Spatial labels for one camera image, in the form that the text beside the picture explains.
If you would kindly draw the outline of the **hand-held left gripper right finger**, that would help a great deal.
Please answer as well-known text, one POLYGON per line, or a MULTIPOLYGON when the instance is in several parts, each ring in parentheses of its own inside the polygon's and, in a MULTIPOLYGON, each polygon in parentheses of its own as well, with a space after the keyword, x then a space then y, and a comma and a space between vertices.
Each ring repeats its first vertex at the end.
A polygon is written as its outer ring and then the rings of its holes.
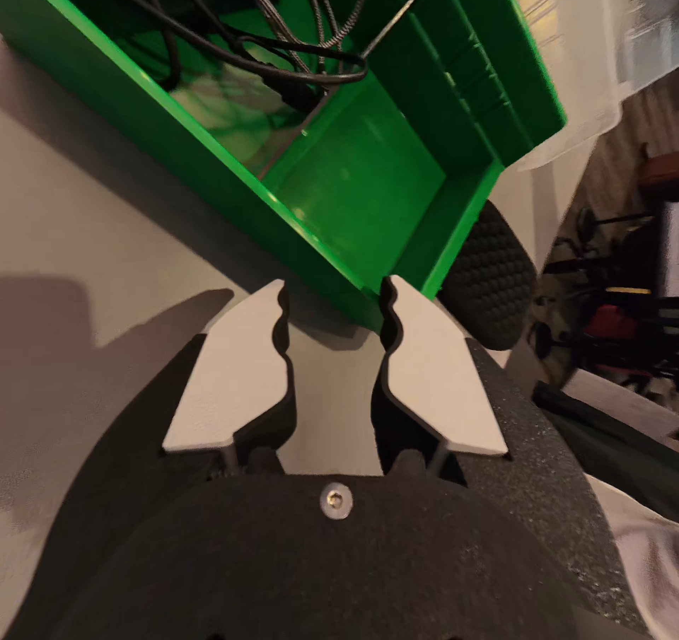
POLYGON ((398 275, 382 281, 384 356, 371 396, 383 451, 406 435, 434 450, 501 458, 509 449, 466 336, 453 319, 398 275))

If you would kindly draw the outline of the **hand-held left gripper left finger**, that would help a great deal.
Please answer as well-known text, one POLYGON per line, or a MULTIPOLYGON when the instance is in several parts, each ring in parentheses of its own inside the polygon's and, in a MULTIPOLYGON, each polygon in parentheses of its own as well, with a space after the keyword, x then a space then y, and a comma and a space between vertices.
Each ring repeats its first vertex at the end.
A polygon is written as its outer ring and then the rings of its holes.
POLYGON ((212 319, 162 443, 165 453, 278 450, 295 431, 289 295, 271 281, 212 319))

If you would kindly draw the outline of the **green plastic bin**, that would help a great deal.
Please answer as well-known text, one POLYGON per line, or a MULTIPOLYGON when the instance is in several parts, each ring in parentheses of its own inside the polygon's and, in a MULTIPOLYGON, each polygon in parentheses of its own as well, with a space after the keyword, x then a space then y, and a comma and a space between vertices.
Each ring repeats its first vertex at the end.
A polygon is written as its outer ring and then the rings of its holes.
POLYGON ((373 330, 566 123, 517 0, 1 0, 1 36, 373 330))

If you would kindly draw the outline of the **clear plastic bin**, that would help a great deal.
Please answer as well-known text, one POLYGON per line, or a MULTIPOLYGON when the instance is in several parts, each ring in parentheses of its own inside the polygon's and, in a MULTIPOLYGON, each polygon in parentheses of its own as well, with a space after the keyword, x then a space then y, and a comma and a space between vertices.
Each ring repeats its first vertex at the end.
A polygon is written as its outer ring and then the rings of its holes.
POLYGON ((608 132, 625 99, 678 67, 678 0, 517 1, 568 119, 520 171, 608 132))

